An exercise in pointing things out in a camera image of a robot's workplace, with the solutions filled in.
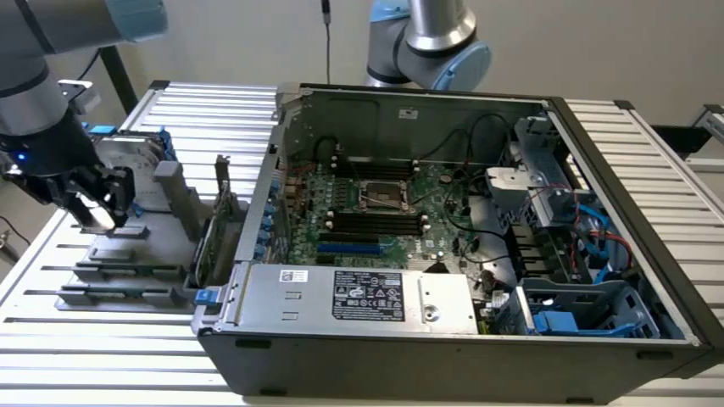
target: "wire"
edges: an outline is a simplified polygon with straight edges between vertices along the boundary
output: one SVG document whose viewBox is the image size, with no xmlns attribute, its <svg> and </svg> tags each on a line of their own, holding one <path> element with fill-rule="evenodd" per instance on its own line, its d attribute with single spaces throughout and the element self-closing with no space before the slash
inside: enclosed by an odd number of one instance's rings
<svg viewBox="0 0 724 407">
<path fill-rule="evenodd" d="M 475 127 L 478 127 L 478 125 L 481 124 L 482 120 L 483 119 L 487 119 L 490 117 L 495 117 L 497 119 L 499 119 L 505 126 L 506 126 L 506 140 L 507 140 L 507 145 L 511 145 L 513 143 L 513 125 L 511 125 L 511 122 L 503 117 L 502 114 L 498 114 L 498 113 L 485 113 L 482 114 L 481 116 L 478 116 L 478 118 L 475 119 L 475 122 L 474 122 L 474 125 L 471 126 L 471 131 L 470 131 L 470 138 L 467 139 L 467 154 L 469 154 L 469 159 L 473 159 L 474 158 L 474 135 L 475 135 Z M 498 159 L 498 163 L 501 164 L 501 162 L 503 161 L 503 157 L 506 156 L 506 146 L 503 146 L 502 148 L 502 153 L 501 153 L 501 158 Z"/>
<path fill-rule="evenodd" d="M 330 76 L 330 59 L 331 59 L 331 45 L 333 45 L 333 37 L 330 35 L 330 23 L 326 23 L 326 29 L 327 29 L 327 85 L 333 84 L 331 76 Z"/>
<path fill-rule="evenodd" d="M 503 122 L 506 126 L 506 138 L 507 138 L 509 144 L 511 144 L 513 143 L 513 133 L 511 133 L 513 125 L 511 125 L 511 122 L 498 113 L 485 113 L 481 116 L 478 116 L 478 118 L 475 119 L 474 125 L 471 126 L 471 135 L 475 134 L 475 127 L 478 127 L 482 120 L 487 119 L 489 117 L 495 117 Z"/>
<path fill-rule="evenodd" d="M 0 216 L 0 219 L 5 221 L 5 223 L 9 224 L 9 226 L 10 226 L 11 229 L 13 229 L 13 232 L 21 237 L 21 239 L 23 239 L 23 241 L 26 242 L 26 244 L 30 246 L 30 245 L 31 245 L 31 241 L 27 239 L 27 237 L 23 236 L 23 233 L 21 233 L 19 230 L 15 228 L 15 226 L 13 225 L 11 221 L 9 220 L 9 218 L 6 218 L 5 216 Z"/>
<path fill-rule="evenodd" d="M 477 259 L 471 259 L 471 258 L 469 257 L 469 255 L 467 255 L 467 250 L 470 249 L 471 244 L 473 244 L 473 242 L 474 242 L 475 240 L 478 240 L 478 237 L 467 243 L 467 245 L 466 245 L 466 247 L 463 248 L 463 251 L 462 251 L 463 257 L 466 258 L 467 261 L 470 261 L 471 263 L 474 263 L 474 264 L 477 264 L 477 265 L 485 265 L 485 264 L 487 264 L 487 263 L 493 263 L 494 261 L 499 261 L 501 259 L 510 259 L 510 258 L 511 258 L 511 255 L 507 254 L 507 255 L 505 255 L 505 256 L 498 256 L 498 257 L 495 257 L 494 259 L 490 259 L 490 260 L 477 260 Z"/>
<path fill-rule="evenodd" d="M 334 135 L 327 135 L 318 138 L 318 140 L 315 141 L 315 147 L 313 150 L 313 161 L 318 161 L 319 146 L 322 146 L 322 143 L 326 142 L 327 140 L 331 140 L 335 142 L 335 148 L 338 147 L 338 144 L 341 144 L 341 139 Z"/>
<path fill-rule="evenodd" d="M 477 180 L 485 178 L 486 176 L 475 176 L 471 178 L 471 183 L 474 183 Z M 443 206 L 445 206 L 445 203 L 449 201 L 449 199 L 451 198 L 451 195 L 453 195 L 453 191 L 455 190 L 455 187 L 465 181 L 466 179 L 461 179 L 458 180 L 458 182 L 455 182 L 453 185 L 451 185 L 451 190 L 449 191 L 447 195 L 445 196 L 445 199 L 443 199 Z M 470 232 L 474 232 L 474 233 L 486 233 L 489 235 L 493 235 L 503 240 L 506 240 L 506 237 L 498 233 L 497 231 L 487 231 L 485 229 L 474 229 L 473 227 L 466 227 L 463 225 L 461 225 L 455 220 L 453 220 L 451 218 L 451 213 L 449 212 L 449 210 L 446 209 L 446 207 L 443 207 L 443 212 L 445 212 L 445 217 L 447 218 L 449 222 L 451 222 L 451 225 L 454 225 L 455 227 L 458 227 L 462 231 L 470 231 Z"/>
<path fill-rule="evenodd" d="M 433 154 L 435 154 L 438 151 L 441 151 L 441 148 L 443 148 L 443 146 L 449 143 L 449 141 L 451 141 L 453 139 L 453 136 L 455 136 L 458 133 L 463 133 L 463 135 L 466 137 L 470 138 L 470 134 L 467 133 L 466 129 L 453 129 L 453 131 L 449 133 L 449 135 L 445 137 L 443 141 L 441 142 L 441 144 L 437 145 L 435 148 L 433 148 L 433 150 L 430 150 L 426 154 L 423 154 L 421 157 L 418 157 L 419 160 L 423 160 L 426 158 L 429 158 Z"/>
<path fill-rule="evenodd" d="M 333 44 L 333 37 L 330 35 L 330 23 L 333 23 L 333 7 L 330 4 L 330 0 L 322 0 L 322 16 L 323 21 L 326 23 L 326 30 L 327 30 L 327 85 L 331 85 L 330 80 L 330 59 L 331 59 L 331 44 Z"/>
<path fill-rule="evenodd" d="M 102 49 L 99 48 L 98 51 L 95 52 L 94 57 L 91 58 L 91 62 L 89 63 L 89 66 L 83 70 L 83 73 L 79 75 L 79 78 L 77 79 L 77 81 L 83 81 L 83 78 L 86 78 L 86 75 L 89 75 L 89 72 L 91 71 L 91 68 L 95 65 L 95 61 L 99 60 L 101 55 L 102 55 Z"/>
</svg>

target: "blue plastic clip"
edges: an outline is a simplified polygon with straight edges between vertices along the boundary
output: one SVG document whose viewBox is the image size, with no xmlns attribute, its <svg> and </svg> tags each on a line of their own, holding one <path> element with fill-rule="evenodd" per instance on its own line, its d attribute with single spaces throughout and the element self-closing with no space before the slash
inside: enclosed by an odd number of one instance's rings
<svg viewBox="0 0 724 407">
<path fill-rule="evenodd" d="M 89 133 L 99 136 L 114 136 L 117 134 L 117 127 L 114 125 L 95 125 Z"/>
<path fill-rule="evenodd" d="M 543 311 L 534 315 L 535 330 L 542 335 L 567 337 L 629 337 L 637 324 L 623 324 L 614 329 L 579 329 L 571 312 Z"/>
<path fill-rule="evenodd" d="M 194 304 L 206 305 L 214 307 L 219 302 L 219 291 L 217 290 L 199 290 L 197 291 L 197 297 L 194 298 Z"/>
</svg>

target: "metal rack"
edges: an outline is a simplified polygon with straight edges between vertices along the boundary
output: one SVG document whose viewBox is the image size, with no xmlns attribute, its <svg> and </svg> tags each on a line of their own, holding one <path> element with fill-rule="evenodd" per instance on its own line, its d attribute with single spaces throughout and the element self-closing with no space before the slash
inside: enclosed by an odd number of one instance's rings
<svg viewBox="0 0 724 407">
<path fill-rule="evenodd" d="M 698 189 L 687 169 L 678 167 L 637 112 L 621 110 L 611 102 L 570 101 L 570 105 L 724 320 L 724 250 L 710 248 L 724 245 L 724 229 L 714 234 L 714 241 L 702 242 L 697 233 L 702 227 L 718 229 L 717 203 Z M 149 91 L 122 129 L 166 126 L 189 184 L 206 198 L 217 191 L 217 154 L 229 155 L 233 187 L 242 199 L 250 199 L 274 109 L 274 88 L 171 83 Z M 687 225 L 703 224 L 689 226 L 685 232 L 673 223 L 675 218 Z M 57 310 L 55 290 L 71 279 L 70 267 L 93 240 L 71 228 L 73 223 L 58 211 L 0 285 L 0 405 L 362 404 L 231 393 L 191 332 L 191 315 Z M 709 256 L 706 265 L 694 259 L 701 255 Z M 687 381 L 651 382 L 613 405 L 706 407 L 722 405 L 723 400 L 721 365 Z"/>
</svg>

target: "green circuit board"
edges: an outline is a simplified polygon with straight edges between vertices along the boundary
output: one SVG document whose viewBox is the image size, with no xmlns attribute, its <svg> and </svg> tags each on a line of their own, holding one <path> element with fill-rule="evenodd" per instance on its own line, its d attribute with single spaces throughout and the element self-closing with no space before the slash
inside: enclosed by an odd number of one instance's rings
<svg viewBox="0 0 724 407">
<path fill-rule="evenodd" d="M 407 182 L 407 201 L 411 203 L 407 214 L 429 216 L 430 229 L 422 236 L 379 235 L 382 254 L 337 254 L 334 265 L 419 270 L 433 264 L 441 254 L 446 260 L 454 260 L 453 242 L 459 238 L 465 247 L 471 234 L 455 228 L 446 218 L 445 201 L 461 203 L 465 191 L 458 182 L 442 185 L 441 176 L 453 178 L 454 170 L 442 165 L 425 165 Z M 398 209 L 361 209 L 361 182 L 353 178 L 339 178 L 315 167 L 293 178 L 295 187 L 291 203 L 293 240 L 289 263 L 293 265 L 318 264 L 318 245 L 321 233 L 327 232 L 326 215 L 331 207 L 341 213 L 390 214 Z M 458 223 L 470 225 L 470 217 L 453 214 Z"/>
</svg>

